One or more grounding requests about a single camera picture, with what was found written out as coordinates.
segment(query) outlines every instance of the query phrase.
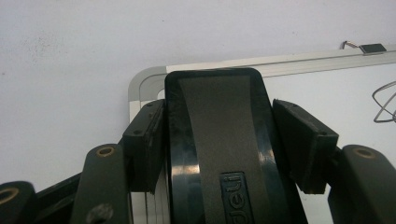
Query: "aluminum whiteboard frame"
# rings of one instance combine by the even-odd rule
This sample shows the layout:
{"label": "aluminum whiteboard frame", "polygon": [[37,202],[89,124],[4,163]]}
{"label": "aluminum whiteboard frame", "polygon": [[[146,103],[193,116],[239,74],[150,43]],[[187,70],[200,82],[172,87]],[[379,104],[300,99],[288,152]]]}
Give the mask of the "aluminum whiteboard frame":
{"label": "aluminum whiteboard frame", "polygon": [[[217,63],[192,63],[151,67],[138,73],[129,85],[130,120],[134,118],[143,105],[157,100],[159,92],[164,89],[166,75],[173,71],[252,67],[262,74],[262,78],[266,79],[268,77],[302,75],[312,72],[396,63],[396,45],[387,45],[385,48],[387,52],[376,55],[363,55],[360,49],[339,49]],[[166,178],[164,171],[160,176],[160,181],[165,184],[164,181],[166,181]],[[157,188],[161,188],[159,192],[162,193],[162,196],[160,197],[150,195],[149,193],[133,193],[134,223],[170,223],[170,208],[168,200],[166,200],[166,187],[163,184],[161,187],[157,185]]]}

